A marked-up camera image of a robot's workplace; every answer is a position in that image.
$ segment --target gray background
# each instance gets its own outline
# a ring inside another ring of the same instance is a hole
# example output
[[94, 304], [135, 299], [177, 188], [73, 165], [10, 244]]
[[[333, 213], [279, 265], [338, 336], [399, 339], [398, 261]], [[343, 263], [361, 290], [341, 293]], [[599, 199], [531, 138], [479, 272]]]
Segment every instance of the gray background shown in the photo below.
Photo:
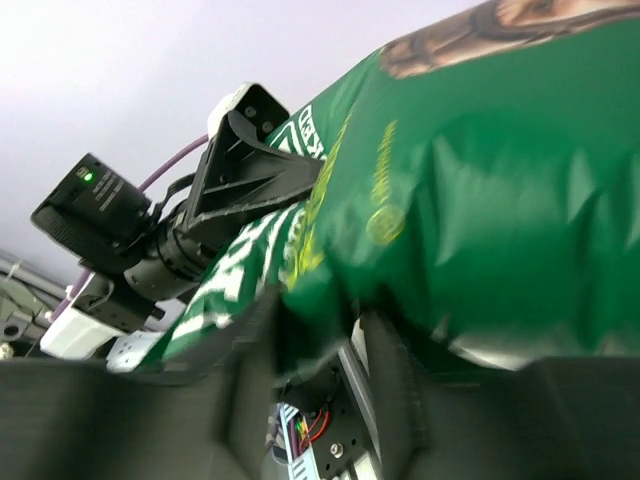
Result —
[[[0, 249], [70, 282], [29, 214], [90, 151], [138, 184], [244, 81], [295, 111], [386, 41], [474, 0], [3, 0]], [[195, 169], [192, 155], [151, 189]]]

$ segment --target brown food picture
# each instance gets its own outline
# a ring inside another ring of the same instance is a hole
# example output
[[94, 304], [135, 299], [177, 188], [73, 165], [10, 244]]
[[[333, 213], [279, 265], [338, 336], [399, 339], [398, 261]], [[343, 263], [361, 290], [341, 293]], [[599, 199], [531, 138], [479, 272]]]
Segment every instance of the brown food picture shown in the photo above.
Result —
[[638, 17], [640, 0], [491, 0], [388, 43], [380, 65], [413, 77]]

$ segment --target snack bag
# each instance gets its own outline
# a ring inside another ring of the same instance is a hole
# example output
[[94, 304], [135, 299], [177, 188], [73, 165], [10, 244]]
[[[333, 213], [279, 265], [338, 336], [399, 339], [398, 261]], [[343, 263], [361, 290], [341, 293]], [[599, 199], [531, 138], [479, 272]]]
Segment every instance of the snack bag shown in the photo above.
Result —
[[639, 44], [640, 0], [492, 0], [383, 46], [273, 133], [326, 156], [311, 198], [245, 227], [155, 354], [277, 281], [291, 368], [345, 305], [419, 358], [637, 353]]

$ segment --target yellow circular logo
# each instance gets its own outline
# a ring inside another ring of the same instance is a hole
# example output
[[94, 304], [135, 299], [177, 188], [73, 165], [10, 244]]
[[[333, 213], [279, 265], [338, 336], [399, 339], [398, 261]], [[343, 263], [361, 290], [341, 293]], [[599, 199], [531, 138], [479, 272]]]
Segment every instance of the yellow circular logo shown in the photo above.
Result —
[[404, 210], [394, 205], [379, 208], [367, 222], [367, 235], [377, 245], [389, 245], [404, 230]]

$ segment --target chip bag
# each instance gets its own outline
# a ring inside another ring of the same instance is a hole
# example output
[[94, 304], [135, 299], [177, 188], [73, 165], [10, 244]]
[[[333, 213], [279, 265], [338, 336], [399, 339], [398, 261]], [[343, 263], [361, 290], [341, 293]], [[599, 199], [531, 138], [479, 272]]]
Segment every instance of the chip bag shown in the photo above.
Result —
[[148, 359], [269, 282], [290, 370], [366, 309], [419, 358], [637, 353], [638, 45], [640, 0], [492, 0], [372, 53], [270, 137], [326, 158], [311, 198], [247, 225]]

